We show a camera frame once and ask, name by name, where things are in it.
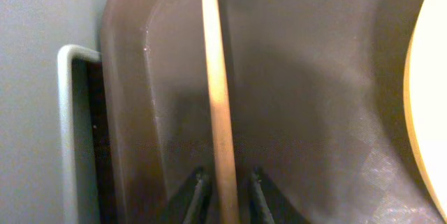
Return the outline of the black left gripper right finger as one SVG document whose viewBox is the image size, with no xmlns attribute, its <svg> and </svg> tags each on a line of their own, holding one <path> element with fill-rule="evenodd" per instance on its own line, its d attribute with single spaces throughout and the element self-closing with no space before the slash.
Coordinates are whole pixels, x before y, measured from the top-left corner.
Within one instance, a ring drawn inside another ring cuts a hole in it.
<svg viewBox="0 0 447 224">
<path fill-rule="evenodd" d="M 248 195 L 251 224 L 309 224 L 259 167 L 249 174 Z"/>
</svg>

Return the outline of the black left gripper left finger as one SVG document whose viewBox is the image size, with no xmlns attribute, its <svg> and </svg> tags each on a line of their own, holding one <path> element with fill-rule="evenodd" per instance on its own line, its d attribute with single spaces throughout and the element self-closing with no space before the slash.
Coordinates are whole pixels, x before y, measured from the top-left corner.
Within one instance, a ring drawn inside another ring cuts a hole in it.
<svg viewBox="0 0 447 224">
<path fill-rule="evenodd" d="M 159 213 L 159 223 L 205 224 L 211 197 L 210 175 L 198 167 Z"/>
</svg>

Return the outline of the wooden chopstick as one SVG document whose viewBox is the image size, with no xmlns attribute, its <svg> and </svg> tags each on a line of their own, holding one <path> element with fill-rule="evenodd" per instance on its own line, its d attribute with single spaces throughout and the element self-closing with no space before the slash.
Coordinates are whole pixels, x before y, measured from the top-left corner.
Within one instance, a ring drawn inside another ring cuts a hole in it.
<svg viewBox="0 0 447 224">
<path fill-rule="evenodd" d="M 202 0 L 214 165 L 222 223 L 239 223 L 237 177 L 218 0 Z"/>
</svg>

